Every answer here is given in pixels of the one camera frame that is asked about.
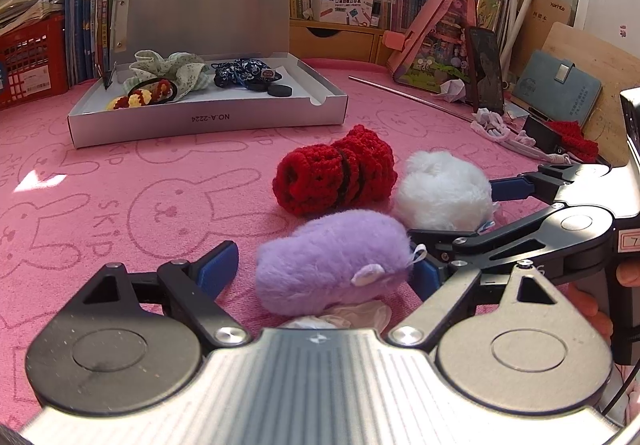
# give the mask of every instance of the red basket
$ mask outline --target red basket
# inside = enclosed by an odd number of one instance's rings
[[[65,16],[0,37],[0,110],[68,91]]]

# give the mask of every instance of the red knitted fabric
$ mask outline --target red knitted fabric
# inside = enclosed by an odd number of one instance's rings
[[[598,157],[598,143],[582,136],[578,122],[551,121],[547,125],[562,136],[562,146],[586,164],[593,164]]]
[[[364,126],[332,145],[297,148],[278,164],[273,193],[296,216],[362,206],[391,195],[398,174],[391,147]]]

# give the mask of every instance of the white plush toy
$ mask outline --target white plush toy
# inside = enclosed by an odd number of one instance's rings
[[[412,154],[394,203],[396,217],[409,229],[473,232],[494,214],[482,170],[446,151]]]

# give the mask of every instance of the purple plush toy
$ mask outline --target purple plush toy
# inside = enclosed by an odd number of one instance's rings
[[[258,249],[256,293],[271,313],[318,315],[354,305],[406,281],[413,252],[404,227],[369,210],[309,221],[289,237]]]

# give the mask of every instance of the white cardboard box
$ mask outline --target white cardboard box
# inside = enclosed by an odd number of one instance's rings
[[[316,21],[370,26],[373,0],[312,0],[311,8]]]
[[[342,124],[347,95],[287,53],[289,0],[114,0],[116,63],[108,89],[100,80],[68,115],[74,146],[84,148],[161,136]],[[178,102],[106,111],[125,94],[139,50],[178,51],[212,62],[260,58],[283,75],[293,94],[276,98],[241,87],[191,92]]]

